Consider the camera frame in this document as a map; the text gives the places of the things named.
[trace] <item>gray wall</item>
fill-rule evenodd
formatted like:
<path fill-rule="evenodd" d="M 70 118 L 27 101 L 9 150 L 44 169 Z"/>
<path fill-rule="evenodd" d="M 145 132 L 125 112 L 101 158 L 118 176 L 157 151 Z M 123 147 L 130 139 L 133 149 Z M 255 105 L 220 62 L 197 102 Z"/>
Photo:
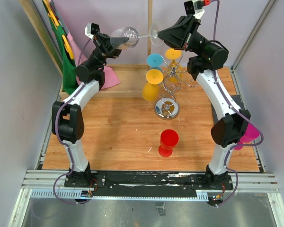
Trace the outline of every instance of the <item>gray wall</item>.
<path fill-rule="evenodd" d="M 264 132 L 259 152 L 284 201 L 284 0 L 276 3 L 236 71 L 252 120 Z"/>
<path fill-rule="evenodd" d="M 183 3 L 186 0 L 154 0 L 153 21 L 159 21 L 163 28 L 176 23 L 180 16 L 185 15 Z M 40 0 L 34 0 L 38 9 L 48 24 L 48 16 Z M 72 33 L 75 42 L 82 48 L 88 38 L 84 35 L 87 23 L 98 23 L 101 32 L 111 35 L 113 31 L 124 26 L 132 26 L 140 34 L 147 33 L 147 0 L 102 0 L 101 4 L 92 0 L 54 0 L 66 26 Z M 260 17 L 268 0 L 222 0 L 217 28 L 217 39 L 229 50 L 230 55 L 226 62 L 232 66 L 241 48 L 247 40 L 252 28 Z M 205 7 L 202 25 L 199 32 L 208 39 L 213 38 L 213 25 L 217 4 Z M 91 54 L 94 46 L 90 43 L 85 51 Z M 152 46 L 152 52 L 164 55 L 168 49 L 166 45 Z M 183 64 L 193 56 L 185 53 Z M 143 38 L 138 45 L 123 51 L 119 58 L 108 60 L 111 64 L 144 64 L 147 57 L 147 39 Z"/>
<path fill-rule="evenodd" d="M 0 0 L 0 227 L 33 168 L 61 77 L 17 0 Z"/>

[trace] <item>wooden tabletop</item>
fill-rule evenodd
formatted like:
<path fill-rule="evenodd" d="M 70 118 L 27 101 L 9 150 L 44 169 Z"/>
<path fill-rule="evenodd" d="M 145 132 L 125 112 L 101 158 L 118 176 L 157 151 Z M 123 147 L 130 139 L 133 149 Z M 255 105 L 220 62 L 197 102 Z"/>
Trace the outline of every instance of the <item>wooden tabletop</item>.
<path fill-rule="evenodd" d="M 154 103 L 140 98 L 146 69 L 117 67 L 114 70 L 122 83 L 99 92 L 98 98 L 92 98 L 83 110 L 82 142 L 91 169 L 205 171 L 213 155 L 214 142 L 210 134 L 211 103 L 203 89 L 182 85 L 176 93 L 179 115 L 164 121 L 155 115 Z M 219 76 L 228 92 L 236 94 L 229 69 L 219 70 Z M 186 73 L 183 78 L 189 82 L 191 76 Z M 179 134 L 179 143 L 168 158 L 158 153 L 160 134 L 165 129 Z M 43 169 L 68 168 L 66 151 L 56 136 L 52 136 Z M 230 168 L 259 171 L 253 149 L 234 151 Z"/>

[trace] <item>purple cable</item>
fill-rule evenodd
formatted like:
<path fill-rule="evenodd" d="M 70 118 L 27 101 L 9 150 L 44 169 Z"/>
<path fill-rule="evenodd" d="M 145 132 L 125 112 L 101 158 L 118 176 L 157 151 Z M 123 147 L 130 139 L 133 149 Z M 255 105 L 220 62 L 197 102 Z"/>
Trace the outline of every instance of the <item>purple cable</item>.
<path fill-rule="evenodd" d="M 214 1 L 217 2 L 217 11 L 216 11 L 216 17 L 215 17 L 214 28 L 213 28 L 213 39 L 216 40 L 216 30 L 217 30 L 217 22 L 218 22 L 218 15 L 219 15 L 219 9 L 220 9 L 220 0 L 211 0 L 211 2 L 214 2 Z M 236 109 L 232 106 L 231 102 L 230 102 L 229 99 L 227 98 L 226 94 L 224 93 L 224 91 L 223 91 L 223 89 L 222 89 L 222 87 L 221 87 L 221 85 L 220 85 L 220 83 L 219 83 L 219 81 L 218 81 L 218 79 L 217 79 L 216 70 L 213 71 L 213 75 L 214 75 L 214 80 L 215 80 L 215 82 L 216 82 L 216 84 L 217 84 L 217 86 L 218 86 L 218 89 L 220 90 L 220 92 L 221 92 L 223 98 L 225 99 L 225 101 L 227 102 L 227 104 L 228 104 L 229 106 L 231 106 L 231 109 L 232 109 L 236 114 L 238 114 L 241 118 L 243 118 L 245 121 L 247 121 L 247 122 L 248 122 L 249 124 L 251 124 L 253 127 L 255 127 L 255 129 L 259 131 L 260 136 L 261 136 L 260 141 L 257 142 L 257 143 L 255 143 L 255 144 L 235 144 L 235 145 L 231 146 L 230 149 L 228 150 L 228 152 L 227 152 L 227 154 L 226 154 L 226 157 L 225 157 L 225 160 L 224 160 L 224 165 L 226 166 L 226 169 L 227 169 L 228 171 L 231 171 L 231 172 L 234 172 L 234 173 L 235 173 L 237 182 L 236 182 L 236 186 L 234 187 L 234 189 L 233 189 L 232 193 L 230 194 L 230 196 L 229 196 L 227 199 L 225 199 L 223 202 L 221 202 L 220 204 L 217 205 L 217 206 L 219 207 L 219 206 L 225 204 L 225 203 L 235 194 L 235 192 L 236 192 L 236 190 L 237 190 L 237 188 L 238 188 L 238 184 L 239 184 L 239 176 L 238 176 L 237 171 L 235 171 L 235 170 L 230 169 L 230 168 L 227 167 L 227 159 L 228 159 L 229 155 L 231 154 L 231 150 L 233 150 L 235 147 L 253 147 L 253 146 L 260 145 L 260 144 L 263 143 L 263 141 L 264 141 L 264 135 L 263 135 L 263 132 L 258 129 L 258 127 L 256 127 L 253 123 L 251 123 L 250 119 L 248 119 L 247 117 L 245 117 L 243 114 L 241 114 L 238 110 L 236 110 Z"/>
<path fill-rule="evenodd" d="M 83 49 L 82 49 L 82 51 L 81 51 L 81 53 L 80 53 L 80 56 L 79 56 L 79 59 L 78 59 L 78 65 L 79 65 L 79 63 L 80 63 L 80 60 L 81 60 L 83 51 L 85 50 L 85 48 L 86 48 L 87 44 L 89 44 L 89 42 L 90 42 L 90 39 L 86 42 L 86 44 L 84 45 L 84 47 L 83 47 Z M 73 95 L 73 98 L 75 98 L 75 97 L 84 89 L 84 87 L 85 87 L 85 86 L 82 86 L 82 87 Z M 59 110 L 58 110 L 58 112 L 57 112 L 57 115 L 56 115 L 56 119 L 55 119 L 55 132 L 56 132 L 56 136 L 57 136 L 58 141 L 59 141 L 62 145 L 66 146 L 66 148 L 67 148 L 67 152 L 68 152 L 68 154 L 69 154 L 69 156 L 70 156 L 70 159 L 71 159 L 71 171 L 70 171 L 69 173 L 62 174 L 61 176 L 59 176 L 59 177 L 55 180 L 55 182 L 53 183 L 53 194 L 55 195 L 55 197 L 56 197 L 57 200 L 59 200 L 59 201 L 65 203 L 65 204 L 76 205 L 76 204 L 85 204 L 85 203 L 89 202 L 90 200 L 87 200 L 87 201 L 85 201 L 85 202 L 67 202 L 67 201 L 65 201 L 65 200 L 63 200 L 63 199 L 60 199 L 60 198 L 58 197 L 56 191 L 55 191 L 55 187 L 56 187 L 56 184 L 57 184 L 58 180 L 59 180 L 61 177 L 63 177 L 63 176 L 69 176 L 69 175 L 71 175 L 72 172 L 74 171 L 74 167 L 75 167 L 75 165 L 74 165 L 74 158 L 73 158 L 72 153 L 71 153 L 71 148 L 70 148 L 70 146 L 69 146 L 67 143 L 63 143 L 63 141 L 61 140 L 61 138 L 60 138 L 60 136 L 59 136 L 59 131 L 58 131 L 58 121 L 59 121 L 60 113 L 61 113 L 61 111 L 64 109 L 64 107 L 65 107 L 68 103 L 70 103 L 71 101 L 72 101 L 72 99 L 70 99 L 70 100 L 68 100 L 67 102 L 63 103 L 63 105 L 59 108 Z"/>

